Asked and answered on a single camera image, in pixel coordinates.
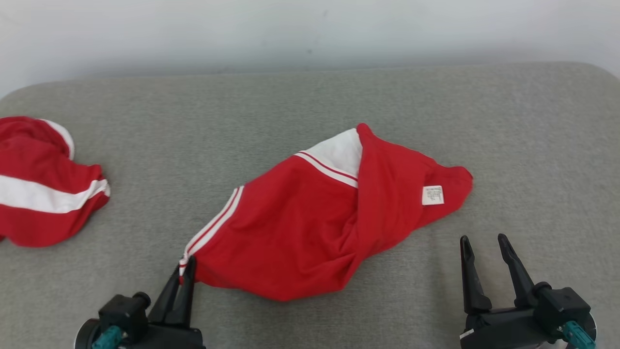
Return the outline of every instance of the red cloth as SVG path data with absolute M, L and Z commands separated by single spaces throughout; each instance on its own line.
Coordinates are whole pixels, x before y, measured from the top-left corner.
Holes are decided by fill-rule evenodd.
M 423 187 L 444 204 L 422 206 Z M 245 186 L 187 245 L 196 279 L 287 301 L 345 287 L 360 263 L 459 209 L 472 189 L 447 168 L 365 124 L 279 163 Z
M 26 116 L 0 119 L 0 239 L 27 247 L 59 243 L 108 201 L 99 165 L 72 161 L 62 126 Z

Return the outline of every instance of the red garment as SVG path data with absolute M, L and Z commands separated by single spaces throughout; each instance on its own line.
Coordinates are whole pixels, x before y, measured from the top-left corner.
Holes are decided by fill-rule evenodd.
M 59 243 L 108 201 L 99 165 L 72 161 L 73 140 L 55 122 L 0 119 L 0 239 L 27 247 Z
M 445 203 L 422 206 L 425 186 L 441 186 Z M 360 124 L 235 189 L 180 267 L 194 255 L 198 281 L 279 301 L 339 291 L 365 258 L 459 209 L 471 189 L 465 168 Z

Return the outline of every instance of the clothing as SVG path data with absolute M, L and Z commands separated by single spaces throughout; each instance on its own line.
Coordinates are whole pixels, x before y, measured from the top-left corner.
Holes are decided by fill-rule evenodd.
M 26 116 L 0 119 L 0 239 L 46 247 L 75 235 L 110 196 L 99 165 L 72 161 L 62 126 Z
M 443 204 L 422 205 L 430 186 L 443 195 L 424 201 Z M 459 209 L 471 188 L 465 168 L 360 124 L 236 188 L 187 244 L 180 269 L 194 255 L 197 281 L 279 301 L 338 291 L 365 258 Z

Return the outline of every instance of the white backdrop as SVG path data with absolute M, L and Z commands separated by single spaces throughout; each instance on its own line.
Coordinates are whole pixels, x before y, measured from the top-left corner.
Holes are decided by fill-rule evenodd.
M 0 97 L 82 76 L 520 60 L 620 76 L 620 1 L 0 0 Z

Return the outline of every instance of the thin white stripe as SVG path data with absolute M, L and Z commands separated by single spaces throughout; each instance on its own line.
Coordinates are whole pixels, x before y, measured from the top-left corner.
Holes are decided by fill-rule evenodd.
M 57 124 L 56 122 L 45 120 L 45 119 L 39 119 L 39 120 L 45 121 L 52 129 L 54 129 L 54 131 L 60 134 L 60 137 L 63 138 L 64 142 L 67 144 L 67 147 L 69 147 L 69 160 L 73 160 L 73 157 L 76 154 L 76 147 L 75 147 L 75 144 L 73 143 L 73 137 L 71 136 L 69 131 L 67 131 L 66 128 L 64 128 L 62 125 Z
M 226 212 L 226 209 L 231 205 L 232 203 L 232 199 L 234 198 L 235 194 L 237 193 L 237 191 L 239 190 L 239 188 L 235 188 L 235 190 L 232 191 L 232 195 L 231 197 L 228 199 L 228 202 L 226 202 L 226 205 L 224 205 L 224 208 L 217 214 L 215 215 L 215 217 L 213 217 L 213 219 L 211 219 L 210 222 L 208 222 L 204 228 L 200 229 L 200 231 L 193 236 L 193 238 L 187 243 L 187 245 L 185 246 L 185 253 L 184 256 L 187 255 L 187 250 L 188 248 L 190 248 L 190 246 L 193 245 L 194 242 L 196 242 L 196 240 L 198 240 L 203 233 L 205 233 L 209 228 L 211 228 L 211 226 L 213 226 L 213 224 L 215 224 L 215 222 L 224 214 L 224 212 Z
M 218 215 L 216 215 L 213 219 L 211 219 L 211 221 L 207 223 L 207 225 L 205 225 L 204 228 L 200 229 L 200 231 L 196 235 L 194 235 L 194 237 L 190 240 L 187 246 L 185 246 L 185 253 L 183 254 L 183 258 L 181 258 L 181 260 L 179 261 L 180 265 L 187 264 L 187 262 L 189 261 L 189 257 L 193 255 L 194 253 L 198 252 L 201 248 L 203 248 L 206 245 L 206 243 L 209 242 L 211 238 L 213 238 L 215 233 L 218 232 L 219 228 L 224 223 L 226 223 L 226 221 L 232 216 L 234 211 L 237 209 L 237 206 L 239 205 L 239 200 L 241 200 L 243 189 L 244 189 L 244 186 L 240 186 L 236 188 L 235 190 L 233 190 L 230 199 L 228 199 L 228 202 L 226 203 L 226 205 L 224 205 L 224 208 L 222 209 L 222 211 Z M 200 238 L 200 236 L 209 229 L 211 230 L 205 236 Z M 188 251 L 187 249 L 190 248 L 190 246 L 192 246 L 192 244 L 194 244 L 196 241 L 198 242 L 194 245 L 194 247 L 192 247 L 191 250 Z M 180 266 L 179 275 L 183 276 L 184 271 L 185 271 L 185 266 Z
M 83 192 L 66 193 L 42 184 L 0 174 L 0 204 L 19 209 L 63 214 L 82 208 L 100 192 L 106 193 L 108 181 L 94 180 Z
M 306 154 L 297 153 L 295 154 L 295 156 L 298 156 L 306 160 L 307 162 L 310 163 L 310 165 L 314 166 L 317 170 L 321 171 L 324 175 L 330 176 L 331 178 L 334 178 L 337 181 L 343 182 L 354 188 L 357 188 L 357 181 L 355 179 L 349 178 L 347 176 L 343 176 L 342 174 L 328 170 L 327 168 L 323 167 L 320 163 L 316 162 L 313 158 L 311 158 L 310 156 L 307 156 Z

